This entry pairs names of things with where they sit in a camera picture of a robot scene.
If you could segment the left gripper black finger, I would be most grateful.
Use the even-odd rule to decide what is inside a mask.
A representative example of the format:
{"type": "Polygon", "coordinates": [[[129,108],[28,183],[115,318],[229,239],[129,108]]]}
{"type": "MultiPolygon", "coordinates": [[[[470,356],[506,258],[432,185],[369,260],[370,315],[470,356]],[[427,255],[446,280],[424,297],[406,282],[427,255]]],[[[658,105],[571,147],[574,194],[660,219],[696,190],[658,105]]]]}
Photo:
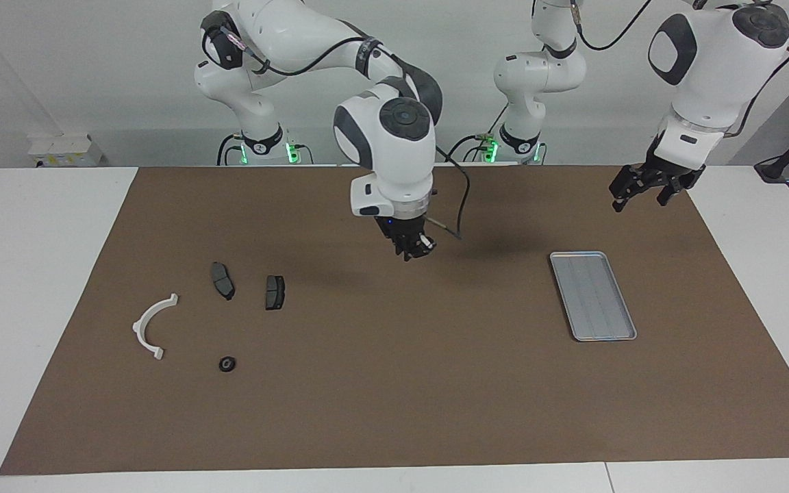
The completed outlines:
{"type": "Polygon", "coordinates": [[[693,187],[691,180],[666,180],[666,183],[657,195],[658,205],[666,206],[673,197],[684,190],[689,190],[691,187],[693,187]]]}
{"type": "Polygon", "coordinates": [[[610,184],[610,193],[613,197],[612,207],[617,213],[622,212],[633,197],[646,190],[644,171],[635,166],[623,166],[610,184]]]}

